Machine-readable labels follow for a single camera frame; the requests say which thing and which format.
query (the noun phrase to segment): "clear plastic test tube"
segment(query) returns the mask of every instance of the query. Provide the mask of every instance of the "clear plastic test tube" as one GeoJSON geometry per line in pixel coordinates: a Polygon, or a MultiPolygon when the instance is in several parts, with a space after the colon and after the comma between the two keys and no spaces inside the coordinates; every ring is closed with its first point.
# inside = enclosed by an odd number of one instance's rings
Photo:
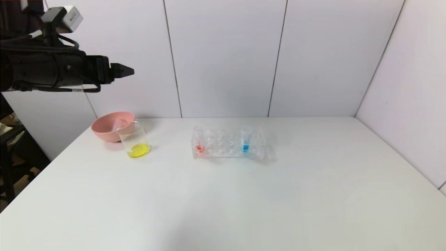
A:
{"type": "Polygon", "coordinates": [[[249,142],[251,140],[252,128],[248,125],[244,126],[240,131],[240,148],[246,153],[249,150],[249,142]]]}
{"type": "Polygon", "coordinates": [[[200,126],[194,128],[194,143],[197,152],[204,152],[204,131],[200,126]]]}

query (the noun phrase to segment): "white table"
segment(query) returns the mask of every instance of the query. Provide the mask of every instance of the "white table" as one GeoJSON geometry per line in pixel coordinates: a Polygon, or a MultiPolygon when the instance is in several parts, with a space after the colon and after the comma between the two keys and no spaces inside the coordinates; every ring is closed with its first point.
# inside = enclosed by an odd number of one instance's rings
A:
{"type": "Polygon", "coordinates": [[[446,248],[446,198],[354,118],[140,121],[147,156],[87,129],[0,214],[0,250],[446,248]],[[195,125],[229,124],[269,159],[192,159],[195,125]]]}

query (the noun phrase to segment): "white wall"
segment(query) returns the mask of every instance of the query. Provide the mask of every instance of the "white wall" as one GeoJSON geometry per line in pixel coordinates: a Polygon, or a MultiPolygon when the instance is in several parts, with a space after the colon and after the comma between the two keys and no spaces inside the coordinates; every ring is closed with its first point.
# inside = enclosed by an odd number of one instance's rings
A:
{"type": "Polygon", "coordinates": [[[85,93],[4,92],[3,96],[50,160],[96,119],[85,93]]]}
{"type": "Polygon", "coordinates": [[[135,69],[100,93],[90,93],[100,117],[129,111],[137,117],[181,117],[163,0],[48,0],[74,5],[84,20],[69,36],[91,55],[135,69]]]}
{"type": "Polygon", "coordinates": [[[266,117],[286,0],[165,0],[184,117],[266,117]]]}
{"type": "Polygon", "coordinates": [[[354,116],[403,0],[289,0],[269,115],[354,116]]]}
{"type": "Polygon", "coordinates": [[[357,118],[437,188],[446,180],[446,1],[407,0],[357,118]]]}

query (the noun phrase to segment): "red liquid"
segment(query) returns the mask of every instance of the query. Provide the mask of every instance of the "red liquid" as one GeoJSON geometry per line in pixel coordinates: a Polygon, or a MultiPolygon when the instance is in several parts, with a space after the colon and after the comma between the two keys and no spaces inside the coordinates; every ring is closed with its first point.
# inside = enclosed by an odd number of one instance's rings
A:
{"type": "Polygon", "coordinates": [[[200,146],[200,145],[198,145],[198,146],[196,146],[197,147],[197,151],[198,152],[204,152],[204,146],[200,146]]]}

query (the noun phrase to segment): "chair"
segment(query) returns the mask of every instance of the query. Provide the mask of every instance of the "chair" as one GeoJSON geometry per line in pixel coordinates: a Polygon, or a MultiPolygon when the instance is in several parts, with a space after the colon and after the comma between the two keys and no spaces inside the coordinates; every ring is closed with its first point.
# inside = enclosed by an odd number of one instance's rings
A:
{"type": "Polygon", "coordinates": [[[14,192],[16,182],[25,175],[29,175],[28,180],[31,181],[35,178],[31,168],[35,167],[43,170],[50,163],[50,160],[23,125],[13,125],[11,127],[11,130],[0,136],[0,169],[1,180],[3,181],[3,184],[0,185],[0,194],[6,192],[6,197],[0,197],[0,199],[6,200],[8,203],[11,203],[16,196],[14,192]],[[8,142],[21,132],[24,132],[22,137],[8,150],[8,142]],[[25,163],[13,166],[13,154],[22,158],[25,163]]]}

